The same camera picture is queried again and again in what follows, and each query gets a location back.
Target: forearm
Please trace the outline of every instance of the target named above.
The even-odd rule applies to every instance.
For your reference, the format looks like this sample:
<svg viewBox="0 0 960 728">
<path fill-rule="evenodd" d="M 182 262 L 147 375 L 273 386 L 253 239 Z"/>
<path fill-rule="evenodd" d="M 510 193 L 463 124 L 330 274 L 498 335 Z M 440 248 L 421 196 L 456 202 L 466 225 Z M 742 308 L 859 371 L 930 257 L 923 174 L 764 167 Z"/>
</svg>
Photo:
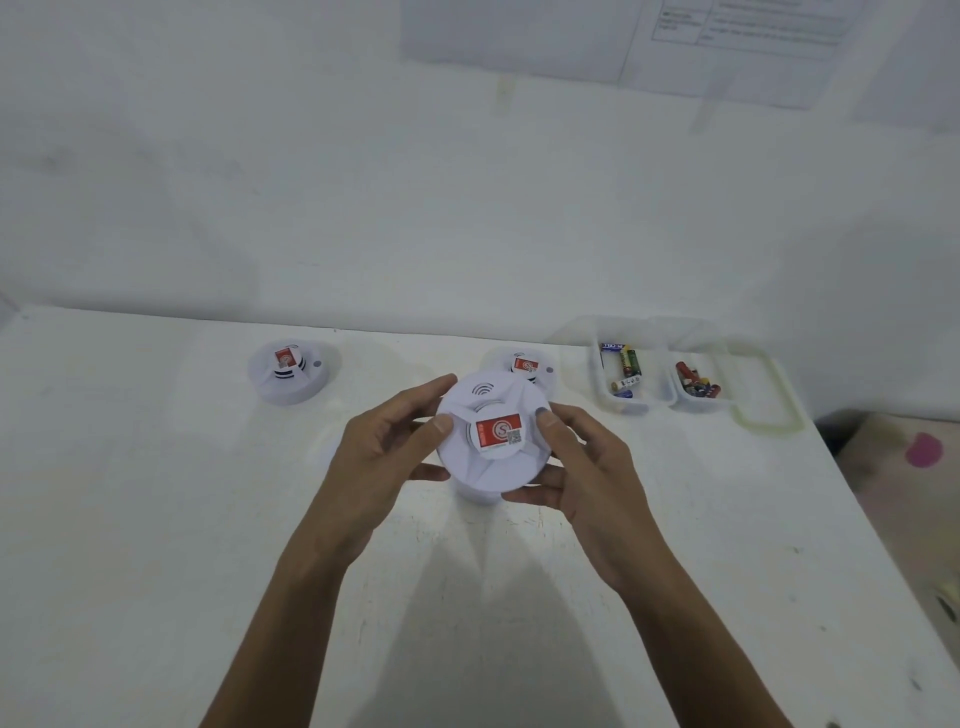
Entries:
<svg viewBox="0 0 960 728">
<path fill-rule="evenodd" d="M 329 560 L 280 559 L 201 728 L 309 725 L 343 576 Z"/>
<path fill-rule="evenodd" d="M 680 563 L 665 553 L 622 594 L 682 728 L 790 723 Z"/>
</svg>

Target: fingernail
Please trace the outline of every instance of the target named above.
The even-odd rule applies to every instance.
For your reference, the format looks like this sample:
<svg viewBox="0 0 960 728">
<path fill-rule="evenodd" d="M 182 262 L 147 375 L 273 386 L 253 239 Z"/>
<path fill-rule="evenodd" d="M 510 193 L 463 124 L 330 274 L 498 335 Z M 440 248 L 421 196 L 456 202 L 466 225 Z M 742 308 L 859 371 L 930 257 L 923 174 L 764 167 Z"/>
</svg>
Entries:
<svg viewBox="0 0 960 728">
<path fill-rule="evenodd" d="M 560 421 L 560 418 L 546 407 L 538 407 L 534 414 L 537 415 L 537 423 L 542 427 L 549 427 Z"/>
<path fill-rule="evenodd" d="M 450 434 L 453 429 L 453 418 L 449 415 L 437 415 L 430 422 L 444 435 Z"/>
</svg>

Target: hand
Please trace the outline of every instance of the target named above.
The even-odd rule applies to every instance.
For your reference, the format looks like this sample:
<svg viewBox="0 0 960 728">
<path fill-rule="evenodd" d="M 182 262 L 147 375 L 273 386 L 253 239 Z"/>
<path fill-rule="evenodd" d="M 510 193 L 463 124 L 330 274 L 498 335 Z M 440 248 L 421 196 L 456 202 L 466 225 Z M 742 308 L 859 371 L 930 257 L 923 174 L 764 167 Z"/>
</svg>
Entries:
<svg viewBox="0 0 960 728">
<path fill-rule="evenodd" d="M 310 570 L 319 555 L 345 570 L 387 518 L 404 482 L 450 477 L 423 459 L 450 434 L 453 420 L 414 420 L 435 415 L 456 381 L 445 375 L 406 389 L 347 423 L 320 491 L 284 552 L 294 569 Z"/>
<path fill-rule="evenodd" d="M 533 480 L 537 485 L 503 498 L 563 511 L 600 578 L 623 594 L 628 583 L 672 555 L 626 443 L 580 407 L 551 406 L 553 412 L 538 410 L 537 427 L 564 466 L 545 466 Z"/>
</svg>

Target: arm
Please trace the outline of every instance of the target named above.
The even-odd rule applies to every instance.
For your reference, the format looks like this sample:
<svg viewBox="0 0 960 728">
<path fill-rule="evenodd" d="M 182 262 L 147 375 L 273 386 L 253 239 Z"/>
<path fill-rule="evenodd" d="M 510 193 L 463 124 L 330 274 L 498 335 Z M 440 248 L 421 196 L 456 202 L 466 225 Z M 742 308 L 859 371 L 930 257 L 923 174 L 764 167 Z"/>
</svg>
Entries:
<svg viewBox="0 0 960 728">
<path fill-rule="evenodd" d="M 579 407 L 553 410 L 541 410 L 537 424 L 564 466 L 547 465 L 538 485 L 504 498 L 563 511 L 623 599 L 683 728 L 790 728 L 661 536 L 626 444 Z"/>
<path fill-rule="evenodd" d="M 441 376 L 350 420 L 324 483 L 294 531 L 201 728 L 306 728 L 340 584 L 408 480 L 446 480 L 423 458 L 453 428 Z"/>
</svg>

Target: left hand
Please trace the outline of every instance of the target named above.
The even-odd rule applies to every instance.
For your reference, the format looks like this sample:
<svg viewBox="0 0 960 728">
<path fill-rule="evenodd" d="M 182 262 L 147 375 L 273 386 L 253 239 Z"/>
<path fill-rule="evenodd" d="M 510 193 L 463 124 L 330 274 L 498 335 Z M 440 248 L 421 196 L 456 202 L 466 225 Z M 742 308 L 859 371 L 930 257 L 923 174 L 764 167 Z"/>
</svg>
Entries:
<svg viewBox="0 0 960 728">
<path fill-rule="evenodd" d="M 403 483 L 450 477 L 423 459 L 450 434 L 452 418 L 414 420 L 435 415 L 440 397 L 456 382 L 456 375 L 440 376 L 347 423 L 323 485 L 284 552 L 295 569 L 312 568 L 319 556 L 345 570 L 390 514 Z"/>
</svg>

